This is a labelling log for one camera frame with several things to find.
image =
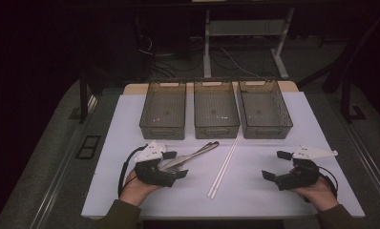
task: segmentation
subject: person's right hand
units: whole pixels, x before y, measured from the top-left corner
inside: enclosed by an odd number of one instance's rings
[[[338,200],[332,194],[327,182],[322,177],[319,177],[318,181],[311,186],[296,188],[290,191],[307,198],[321,212],[339,205]]]

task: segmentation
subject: sleeve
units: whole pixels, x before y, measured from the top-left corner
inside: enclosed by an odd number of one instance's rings
[[[356,219],[339,204],[325,212],[320,212],[316,215],[321,228],[323,229],[361,229],[363,228]]]
[[[137,229],[141,209],[115,200],[107,215],[95,223],[95,229]]]

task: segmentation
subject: white table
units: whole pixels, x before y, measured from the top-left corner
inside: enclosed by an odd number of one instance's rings
[[[281,85],[284,91],[288,87]],[[120,97],[107,135],[93,181],[82,211],[87,218],[106,215],[117,198],[117,184],[123,162],[139,146],[149,143],[138,126],[146,87],[133,85]],[[296,194],[279,191],[277,186],[262,177],[261,170],[283,175],[292,162],[279,159],[276,152],[293,152],[300,144],[329,149],[327,140],[303,93],[283,93],[294,127],[284,140],[244,139],[242,128],[239,142],[215,198],[207,193],[229,152],[234,139],[218,139],[220,146],[184,165],[187,177],[178,179],[172,188],[154,192],[142,204],[141,219],[291,219],[312,216],[315,209]],[[184,140],[159,140],[169,151],[178,155],[196,152],[211,140],[195,139],[193,94],[187,95]],[[353,194],[335,157],[315,159],[338,179],[338,200],[354,217],[364,212]],[[130,162],[127,174],[135,163]]]

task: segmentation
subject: white plastic piece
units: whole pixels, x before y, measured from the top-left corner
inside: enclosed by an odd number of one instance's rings
[[[162,158],[162,153],[164,152],[166,152],[166,146],[164,144],[152,141],[143,151],[141,151],[141,153],[139,153],[139,155],[134,159],[134,162]]]
[[[297,149],[297,151],[294,152],[292,157],[298,158],[298,159],[315,159],[315,158],[320,158],[320,157],[337,156],[337,155],[338,155],[338,152],[336,151],[330,151],[330,150],[314,148],[311,146],[300,145],[300,147]]]

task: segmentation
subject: human hand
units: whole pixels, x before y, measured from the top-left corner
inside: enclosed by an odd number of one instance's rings
[[[322,177],[319,177],[318,181],[311,186],[290,191],[307,198],[321,212],[339,205],[338,200],[330,191],[329,185]]]
[[[160,188],[162,187],[140,181],[136,171],[132,170],[126,178],[119,200],[139,206],[151,193]]]

